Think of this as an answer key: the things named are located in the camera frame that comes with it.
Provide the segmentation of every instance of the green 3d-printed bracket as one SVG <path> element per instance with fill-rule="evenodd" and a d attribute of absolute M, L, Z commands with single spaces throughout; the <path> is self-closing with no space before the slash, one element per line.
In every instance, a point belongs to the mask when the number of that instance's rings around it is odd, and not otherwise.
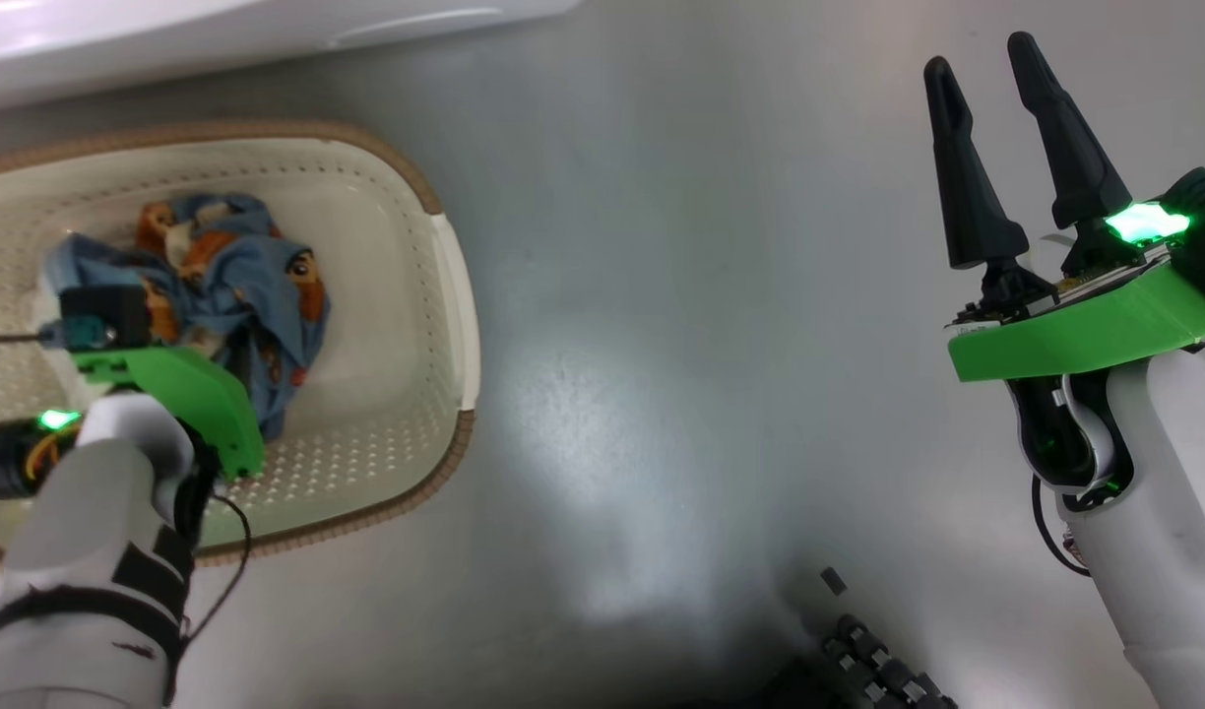
<path fill-rule="evenodd" d="M 248 392 L 229 371 L 184 346 L 72 352 L 90 383 L 130 385 L 151 394 L 217 450 L 222 476 L 260 476 L 266 445 Z"/>
<path fill-rule="evenodd" d="M 1092 373 L 1205 338 L 1205 297 L 1170 264 L 1109 293 L 948 342 L 962 381 Z"/>

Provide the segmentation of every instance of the black cable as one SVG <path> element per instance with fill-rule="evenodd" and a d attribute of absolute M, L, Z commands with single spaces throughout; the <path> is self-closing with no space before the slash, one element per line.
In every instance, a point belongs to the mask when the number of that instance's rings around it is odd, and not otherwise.
<path fill-rule="evenodd" d="M 196 626 L 196 632 L 193 632 L 188 637 L 183 638 L 183 652 L 187 652 L 187 648 L 190 643 L 194 641 L 199 634 L 205 632 L 205 627 L 210 623 L 212 616 L 216 615 L 222 604 L 225 603 L 230 592 L 234 591 L 234 586 L 240 582 L 240 578 L 243 576 L 243 569 L 248 566 L 248 556 L 252 556 L 252 527 L 248 525 L 248 517 L 243 514 L 243 510 L 240 510 L 239 504 L 230 502 L 230 499 L 222 497 L 221 494 L 212 496 L 212 499 L 217 499 L 219 503 L 225 503 L 225 506 L 230 508 L 230 511 L 236 512 L 240 517 L 240 523 L 243 525 L 243 553 L 240 556 L 240 568 L 234 572 L 233 576 L 230 576 L 230 582 L 225 584 L 225 591 L 222 592 L 222 596 L 218 596 L 217 602 L 212 603 L 212 609 L 207 611 L 205 620 L 201 620 L 201 625 Z"/>
<path fill-rule="evenodd" d="M 1062 547 L 1058 547 L 1057 543 L 1053 541 L 1053 535 L 1048 534 L 1048 525 L 1045 523 L 1045 510 L 1040 506 L 1040 479 L 1035 475 L 1030 476 L 1030 515 L 1035 517 L 1035 528 L 1040 531 L 1040 539 L 1045 540 L 1045 546 L 1053 553 L 1053 557 L 1062 562 L 1066 569 L 1081 576 L 1092 578 L 1093 574 L 1088 569 L 1068 559 Z"/>
<path fill-rule="evenodd" d="M 20 335 L 0 335 L 0 345 L 12 345 L 14 341 L 39 341 L 39 333 L 20 333 Z"/>

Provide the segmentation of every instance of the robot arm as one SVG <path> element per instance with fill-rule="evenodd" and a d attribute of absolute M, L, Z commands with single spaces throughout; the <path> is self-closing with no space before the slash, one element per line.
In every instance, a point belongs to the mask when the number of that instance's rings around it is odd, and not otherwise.
<path fill-rule="evenodd" d="M 1060 282 L 1027 251 L 971 142 L 944 58 L 927 66 L 950 264 L 987 264 L 950 327 L 962 381 L 1004 381 L 1027 462 L 1058 494 L 1129 663 L 1162 707 L 1205 709 L 1205 169 L 1133 203 L 1035 41 L 1009 37 L 1044 137 Z"/>
<path fill-rule="evenodd" d="M 212 486 L 259 475 L 265 444 L 239 380 L 153 346 L 141 287 L 59 305 L 36 340 L 117 389 L 80 418 L 0 422 L 0 499 L 35 498 L 2 563 L 0 709 L 167 705 Z"/>
<path fill-rule="evenodd" d="M 174 695 L 198 532 L 186 498 L 207 498 L 193 457 L 152 395 L 90 408 L 4 557 L 1 709 L 155 708 Z"/>

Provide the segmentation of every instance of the basket rim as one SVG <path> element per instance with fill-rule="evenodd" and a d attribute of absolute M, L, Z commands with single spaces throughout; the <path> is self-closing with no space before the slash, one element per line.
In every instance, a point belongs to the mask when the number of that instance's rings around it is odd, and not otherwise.
<path fill-rule="evenodd" d="M 359 127 L 351 127 L 333 121 L 206 121 L 190 122 L 190 124 L 140 127 L 140 129 L 95 134 L 43 145 L 43 147 L 28 147 L 17 150 L 17 152 L 0 153 L 0 175 L 25 168 L 72 160 L 72 158 L 101 156 L 101 153 L 119 153 L 127 150 L 160 148 L 166 147 L 166 145 L 183 145 L 189 142 L 257 139 L 336 141 L 365 150 L 365 152 L 386 162 L 406 181 L 415 197 L 418 198 L 419 206 L 423 207 L 427 215 L 436 216 L 443 213 L 443 207 L 441 206 L 440 198 L 436 197 L 436 192 L 433 191 L 425 176 L 408 158 L 401 156 L 395 148 L 378 140 L 375 135 L 359 129 Z M 463 457 L 466 453 L 468 445 L 471 444 L 471 430 L 475 421 L 476 410 L 464 409 L 458 412 L 457 422 L 454 422 L 454 435 L 451 436 L 449 446 L 441 455 L 440 462 L 433 467 L 433 470 L 427 476 L 423 476 L 423 480 L 418 481 L 412 488 L 395 497 L 382 499 L 382 502 L 370 503 L 365 508 L 345 512 L 345 515 L 302 525 L 299 528 L 253 535 L 251 556 L 272 556 L 272 553 L 310 546 L 311 544 L 337 538 L 337 535 L 370 528 L 370 526 L 386 522 L 415 510 L 415 508 L 418 508 L 419 504 L 425 503 L 428 498 L 435 494 L 454 474 L 454 470 L 458 470 L 459 463 L 463 462 Z M 233 564 L 233 562 L 240 559 L 242 550 L 242 540 L 198 549 L 196 566 L 221 567 Z M 2 568 L 4 552 L 4 547 L 0 546 L 0 570 Z"/>

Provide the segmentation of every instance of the white cabinet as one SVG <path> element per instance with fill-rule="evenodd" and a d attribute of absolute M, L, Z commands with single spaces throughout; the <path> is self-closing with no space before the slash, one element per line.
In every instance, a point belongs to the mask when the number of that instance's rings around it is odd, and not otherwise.
<path fill-rule="evenodd" d="M 580 0 L 0 0 L 0 109 L 562 13 Z"/>

